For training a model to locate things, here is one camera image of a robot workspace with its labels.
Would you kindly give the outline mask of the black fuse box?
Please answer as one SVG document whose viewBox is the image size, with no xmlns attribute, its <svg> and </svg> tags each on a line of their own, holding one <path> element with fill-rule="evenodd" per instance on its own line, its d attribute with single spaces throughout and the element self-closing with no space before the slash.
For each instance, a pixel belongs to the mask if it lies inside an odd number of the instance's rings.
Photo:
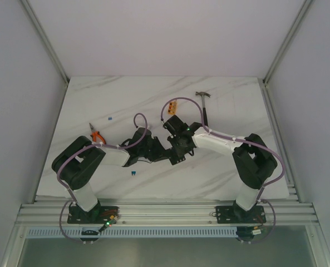
<svg viewBox="0 0 330 267">
<path fill-rule="evenodd" d="M 172 165 L 176 165 L 186 160 L 184 154 L 178 153 L 173 149 L 168 151 L 168 159 Z"/>
</svg>

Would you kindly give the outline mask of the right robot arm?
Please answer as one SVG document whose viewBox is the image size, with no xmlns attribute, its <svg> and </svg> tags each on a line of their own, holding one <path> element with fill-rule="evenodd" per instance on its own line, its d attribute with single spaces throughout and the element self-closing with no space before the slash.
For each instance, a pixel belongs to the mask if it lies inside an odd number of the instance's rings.
<svg viewBox="0 0 330 267">
<path fill-rule="evenodd" d="M 169 160 L 175 165 L 185 160 L 185 155 L 194 155 L 194 149 L 207 149 L 222 155 L 232 155 L 238 175 L 243 183 L 233 206 L 226 212 L 234 222 L 253 221 L 257 207 L 257 197 L 267 179 L 273 174 L 278 163 L 260 136 L 251 134 L 241 142 L 235 137 L 222 136 L 206 125 L 194 122 L 187 125 L 176 115 L 163 123 L 168 130 Z"/>
</svg>

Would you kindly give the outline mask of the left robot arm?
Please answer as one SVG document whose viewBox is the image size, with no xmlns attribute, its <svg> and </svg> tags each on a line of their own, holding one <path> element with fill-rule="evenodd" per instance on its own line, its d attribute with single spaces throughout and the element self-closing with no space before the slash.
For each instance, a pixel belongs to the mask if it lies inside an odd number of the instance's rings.
<svg viewBox="0 0 330 267">
<path fill-rule="evenodd" d="M 94 224 L 104 222 L 106 216 L 117 215 L 117 209 L 110 210 L 100 204 L 90 185 L 90 179 L 102 162 L 120 167 L 130 167 L 140 159 L 150 163 L 173 162 L 173 152 L 144 127 L 138 127 L 132 138 L 117 146 L 78 137 L 52 163 L 58 182 L 65 187 L 73 202 L 68 208 L 67 222 Z"/>
</svg>

